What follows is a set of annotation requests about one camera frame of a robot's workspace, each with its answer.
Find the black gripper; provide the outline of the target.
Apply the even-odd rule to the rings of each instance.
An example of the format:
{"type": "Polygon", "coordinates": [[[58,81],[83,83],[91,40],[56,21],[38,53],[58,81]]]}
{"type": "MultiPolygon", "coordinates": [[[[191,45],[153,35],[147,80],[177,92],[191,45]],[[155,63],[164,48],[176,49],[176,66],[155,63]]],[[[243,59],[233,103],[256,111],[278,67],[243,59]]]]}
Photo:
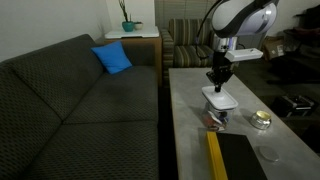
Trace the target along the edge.
{"type": "Polygon", "coordinates": [[[223,83],[226,83],[233,75],[232,63],[225,58],[225,52],[215,52],[213,54],[212,69],[206,76],[215,86],[215,92],[220,92],[223,83]]]}

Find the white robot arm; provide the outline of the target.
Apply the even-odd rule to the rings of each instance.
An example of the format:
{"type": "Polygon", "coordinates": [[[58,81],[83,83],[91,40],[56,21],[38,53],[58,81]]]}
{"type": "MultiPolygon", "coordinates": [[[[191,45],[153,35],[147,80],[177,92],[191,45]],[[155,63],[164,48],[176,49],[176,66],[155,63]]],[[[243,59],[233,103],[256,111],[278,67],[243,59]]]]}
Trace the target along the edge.
{"type": "Polygon", "coordinates": [[[275,0],[219,0],[211,24],[216,35],[213,67],[207,77],[220,92],[222,84],[233,74],[232,62],[225,57],[233,51],[238,36],[262,34],[274,24],[277,16],[275,0]]]}

